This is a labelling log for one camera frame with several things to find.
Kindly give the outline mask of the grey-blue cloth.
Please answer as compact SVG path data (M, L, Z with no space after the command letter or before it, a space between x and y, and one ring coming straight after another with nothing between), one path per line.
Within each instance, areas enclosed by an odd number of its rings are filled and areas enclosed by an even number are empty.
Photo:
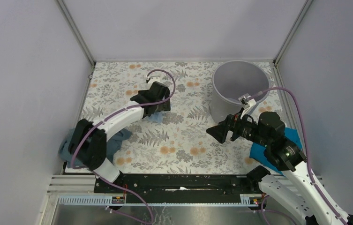
M68 151L68 146L71 142L74 130L74 128L70 129L67 136L63 139L60 144L58 154L61 160L63 161L71 162L72 160L72 154ZM132 134L132 132L124 128L117 132L115 135L113 135L107 141L106 158L111 163L113 162L114 154L121 149L122 142L128 140L132 136Z

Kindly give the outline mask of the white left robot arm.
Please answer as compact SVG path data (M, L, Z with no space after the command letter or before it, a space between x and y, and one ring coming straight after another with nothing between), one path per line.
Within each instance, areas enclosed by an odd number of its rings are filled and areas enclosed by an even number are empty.
M79 160L84 167L105 180L105 187L116 193L122 189L120 170L107 158L107 141L130 124L157 112L171 109L170 89L164 84L149 82L147 90L140 90L130 101L97 121L80 120L71 136L67 150L71 165Z

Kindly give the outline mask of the grey plastic trash bin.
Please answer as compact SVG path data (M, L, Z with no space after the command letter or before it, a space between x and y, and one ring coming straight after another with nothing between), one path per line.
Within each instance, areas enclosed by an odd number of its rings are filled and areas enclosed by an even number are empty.
M270 77L259 66L242 60L219 65L212 74L209 111L215 123L242 108L239 97L270 88Z

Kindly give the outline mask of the floral patterned table mat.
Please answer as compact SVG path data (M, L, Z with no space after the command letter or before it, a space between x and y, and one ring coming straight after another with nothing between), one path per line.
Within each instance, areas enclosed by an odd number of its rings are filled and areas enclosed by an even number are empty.
M118 110L154 71L170 89L171 110L161 122L149 118L127 130L110 161L123 173L246 174L259 163L250 157L251 142L219 144L206 133L215 125L209 111L211 76L218 62L99 62L91 77L82 117L98 120Z

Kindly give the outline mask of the light blue plastic trash bag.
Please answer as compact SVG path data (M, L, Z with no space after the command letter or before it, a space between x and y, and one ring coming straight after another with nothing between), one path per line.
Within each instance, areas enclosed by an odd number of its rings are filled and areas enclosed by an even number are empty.
M164 115L161 112L155 112L152 115L147 117L148 121L161 124L163 122Z

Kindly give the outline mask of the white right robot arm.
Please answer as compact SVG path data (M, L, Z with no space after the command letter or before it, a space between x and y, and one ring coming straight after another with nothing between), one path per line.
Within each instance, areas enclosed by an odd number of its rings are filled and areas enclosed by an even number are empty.
M228 115L206 132L219 143L239 137L265 147L264 156L271 165L293 184L297 193L282 184L263 166L251 171L246 181L252 193L260 191L272 197L304 225L353 225L353 215L343 210L328 194L312 169L307 157L293 141L285 136L285 124L276 112L264 112L254 122L249 115Z

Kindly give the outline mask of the bright blue cloth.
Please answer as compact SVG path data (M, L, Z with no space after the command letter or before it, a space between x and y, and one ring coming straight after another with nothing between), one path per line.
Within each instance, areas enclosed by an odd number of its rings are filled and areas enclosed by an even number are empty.
M296 129L291 129L286 127L285 128L285 136L291 140L293 143L295 143L300 150L302 150L302 144L300 141L300 137L298 134L298 131ZM260 164L262 164L263 166L268 167L269 169L271 169L272 171L278 173L278 174L283 174L281 171L279 171L275 166L273 166L268 159L266 158L265 154L265 147L253 143L251 150L250 150L250 154L249 157L258 161Z

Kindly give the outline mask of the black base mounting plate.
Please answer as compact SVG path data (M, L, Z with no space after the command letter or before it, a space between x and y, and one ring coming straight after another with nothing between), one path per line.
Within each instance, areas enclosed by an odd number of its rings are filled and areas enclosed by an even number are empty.
M96 179L95 194L132 195L139 200L147 196L209 196L245 195L261 196L255 180L245 175L208 174L123 174L115 181L115 187Z

